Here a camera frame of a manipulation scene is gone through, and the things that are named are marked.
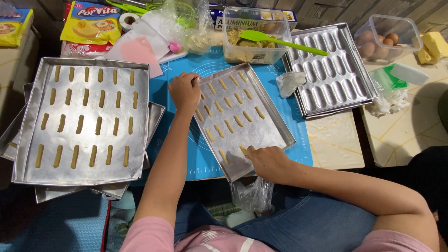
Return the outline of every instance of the person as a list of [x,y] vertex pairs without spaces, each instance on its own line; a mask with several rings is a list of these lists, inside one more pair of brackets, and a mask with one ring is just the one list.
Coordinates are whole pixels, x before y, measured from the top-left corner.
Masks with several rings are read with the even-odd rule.
[[122,252],[439,251],[435,220],[416,191],[362,174],[302,165],[278,147],[249,146],[246,158],[257,175],[275,187],[287,187],[289,193],[302,188],[306,193],[284,197],[272,215],[231,230],[200,203],[179,202],[186,177],[189,125],[201,99],[199,78],[182,73],[168,85],[177,111]]

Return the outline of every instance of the blue floor mat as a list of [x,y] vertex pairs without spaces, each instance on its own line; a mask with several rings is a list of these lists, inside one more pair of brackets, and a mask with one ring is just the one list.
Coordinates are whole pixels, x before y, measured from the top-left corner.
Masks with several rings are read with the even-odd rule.
[[[222,47],[212,47],[212,50],[208,54],[189,54],[179,60],[161,65],[164,74],[149,81],[149,100],[166,106],[167,110],[146,150],[151,163],[154,163],[154,160],[157,157],[157,153],[162,146],[176,111],[176,107],[168,92],[168,82],[172,81],[173,77],[180,75],[182,72],[194,72],[200,74],[202,77],[206,77],[231,66],[233,65],[224,61]],[[297,102],[293,96],[288,99],[282,99],[278,91],[275,78],[285,72],[282,61],[279,60],[272,65],[252,65],[252,67],[297,141],[297,144],[286,150],[285,153],[292,160],[306,165],[313,165],[305,121],[300,116]],[[194,120],[192,120],[190,124],[188,137],[186,180],[189,181],[223,176],[224,174],[221,171],[218,162],[211,153]],[[145,179],[142,179],[131,185],[143,185],[144,181]]]
[[84,190],[48,202],[48,208],[0,252],[99,252],[108,200]]

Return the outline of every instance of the butter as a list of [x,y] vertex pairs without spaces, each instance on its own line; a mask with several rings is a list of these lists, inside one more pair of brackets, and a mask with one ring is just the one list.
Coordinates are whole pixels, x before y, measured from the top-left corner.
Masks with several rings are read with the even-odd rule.
[[81,19],[73,26],[73,32],[85,38],[94,38],[98,35],[99,29],[91,24],[87,24],[85,19]]
[[439,61],[439,59],[434,58],[429,54],[429,50],[425,45],[417,52],[417,58],[418,61],[420,61],[420,64],[436,64]]
[[443,39],[440,32],[427,32],[422,36],[423,44],[425,44],[431,57],[439,60],[448,57],[448,44]]

